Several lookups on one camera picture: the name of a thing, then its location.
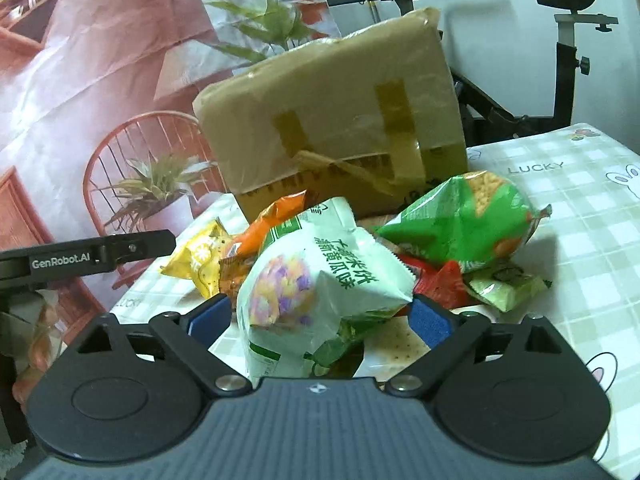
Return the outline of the red snack packet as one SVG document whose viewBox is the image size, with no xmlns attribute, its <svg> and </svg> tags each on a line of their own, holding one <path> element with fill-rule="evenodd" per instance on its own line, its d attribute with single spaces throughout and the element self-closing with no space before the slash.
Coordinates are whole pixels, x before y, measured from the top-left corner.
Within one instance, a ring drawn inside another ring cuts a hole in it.
<svg viewBox="0 0 640 480">
<path fill-rule="evenodd" d="M 398 258 L 416 276 L 413 287 L 416 295 L 425 296 L 447 310 L 474 304 L 465 287 L 459 263 L 447 261 L 442 266 L 433 266 L 409 255 L 399 255 Z"/>
</svg>

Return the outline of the cracker packet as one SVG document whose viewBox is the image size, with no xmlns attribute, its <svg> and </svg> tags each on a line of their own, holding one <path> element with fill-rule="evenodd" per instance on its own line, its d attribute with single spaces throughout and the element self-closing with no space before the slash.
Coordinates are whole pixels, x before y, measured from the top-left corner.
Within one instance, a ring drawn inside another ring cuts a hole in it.
<svg viewBox="0 0 640 480">
<path fill-rule="evenodd" d="M 408 318 L 395 316 L 363 339 L 363 358 L 354 377 L 387 382 L 429 351 L 409 326 Z"/>
</svg>

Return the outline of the small light green packet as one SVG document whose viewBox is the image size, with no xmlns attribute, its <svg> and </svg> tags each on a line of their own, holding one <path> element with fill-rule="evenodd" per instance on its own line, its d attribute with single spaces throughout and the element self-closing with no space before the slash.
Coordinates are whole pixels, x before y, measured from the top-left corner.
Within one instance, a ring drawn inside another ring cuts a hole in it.
<svg viewBox="0 0 640 480">
<path fill-rule="evenodd" d="M 548 290 L 552 281 L 529 274 L 512 262 L 477 270 L 463 277 L 469 294 L 502 313 Z"/>
</svg>

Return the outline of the yellow snack bag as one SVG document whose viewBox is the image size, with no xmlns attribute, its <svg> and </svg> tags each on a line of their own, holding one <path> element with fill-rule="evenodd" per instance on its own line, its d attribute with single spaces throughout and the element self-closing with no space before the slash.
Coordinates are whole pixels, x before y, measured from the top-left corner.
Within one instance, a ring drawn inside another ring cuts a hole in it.
<svg viewBox="0 0 640 480">
<path fill-rule="evenodd" d="M 218 219 L 209 221 L 176 248 L 160 273 L 189 280 L 204 299 L 212 298 L 220 292 L 220 260 L 226 255 L 231 240 Z"/>
</svg>

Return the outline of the orange snack bag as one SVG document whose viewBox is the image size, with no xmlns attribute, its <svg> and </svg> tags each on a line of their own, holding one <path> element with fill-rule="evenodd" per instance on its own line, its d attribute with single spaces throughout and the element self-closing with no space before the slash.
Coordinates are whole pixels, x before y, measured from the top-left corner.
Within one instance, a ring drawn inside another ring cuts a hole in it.
<svg viewBox="0 0 640 480">
<path fill-rule="evenodd" d="M 219 291 L 229 297 L 232 310 L 269 230 L 295 217 L 305 205 L 305 191 L 282 196 L 258 214 L 243 233 L 232 238 L 219 261 Z"/>
</svg>

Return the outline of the large green snack bag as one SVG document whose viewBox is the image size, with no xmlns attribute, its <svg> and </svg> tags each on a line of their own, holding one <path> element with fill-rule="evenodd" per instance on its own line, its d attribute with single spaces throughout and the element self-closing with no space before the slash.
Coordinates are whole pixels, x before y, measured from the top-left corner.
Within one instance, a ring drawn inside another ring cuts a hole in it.
<svg viewBox="0 0 640 480">
<path fill-rule="evenodd" d="M 376 229 L 427 262 L 456 262 L 463 273 L 510 258 L 530 240 L 550 205 L 536 207 L 510 180 L 482 170 L 460 174 Z"/>
</svg>

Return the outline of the white green cucumber chips bag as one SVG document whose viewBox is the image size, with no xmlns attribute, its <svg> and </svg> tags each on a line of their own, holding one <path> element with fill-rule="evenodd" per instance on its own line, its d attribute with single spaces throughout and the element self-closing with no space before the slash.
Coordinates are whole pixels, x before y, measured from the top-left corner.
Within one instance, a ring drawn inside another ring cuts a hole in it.
<svg viewBox="0 0 640 480">
<path fill-rule="evenodd" d="M 414 284 L 343 197 L 275 226 L 236 298 L 250 381 L 331 367 L 410 304 Z"/>
</svg>

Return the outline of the checkered bunny tablecloth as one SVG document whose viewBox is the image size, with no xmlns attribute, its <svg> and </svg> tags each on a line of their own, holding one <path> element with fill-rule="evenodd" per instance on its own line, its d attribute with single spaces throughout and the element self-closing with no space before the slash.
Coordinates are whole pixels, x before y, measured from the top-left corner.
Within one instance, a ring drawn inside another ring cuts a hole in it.
<svg viewBox="0 0 640 480">
<path fill-rule="evenodd" d="M 639 156 L 587 124 L 468 151 L 472 170 L 509 178 L 550 205 L 515 255 L 550 288 L 504 316 L 545 315 L 588 364 L 612 404 L 602 466 L 639 475 Z"/>
</svg>

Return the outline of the printed room backdrop cloth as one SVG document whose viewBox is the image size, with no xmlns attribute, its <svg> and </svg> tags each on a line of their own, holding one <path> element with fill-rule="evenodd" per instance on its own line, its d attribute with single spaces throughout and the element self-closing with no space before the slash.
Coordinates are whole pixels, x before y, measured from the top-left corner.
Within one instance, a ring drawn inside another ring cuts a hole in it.
<svg viewBox="0 0 640 480">
<path fill-rule="evenodd" d="M 226 189 L 193 101 L 333 36 L 326 0 L 1 0 L 1 246 L 182 232 Z"/>
</svg>

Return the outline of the cardboard box with plastic liner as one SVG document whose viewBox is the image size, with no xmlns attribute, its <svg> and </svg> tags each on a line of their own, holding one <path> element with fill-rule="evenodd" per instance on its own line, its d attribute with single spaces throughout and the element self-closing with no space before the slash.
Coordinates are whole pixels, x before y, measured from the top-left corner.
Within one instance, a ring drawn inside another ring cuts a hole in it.
<svg viewBox="0 0 640 480">
<path fill-rule="evenodd" d="M 206 87 L 193 108 L 248 220 L 278 198 L 391 214 L 468 168 L 439 13 L 311 41 Z"/>
</svg>

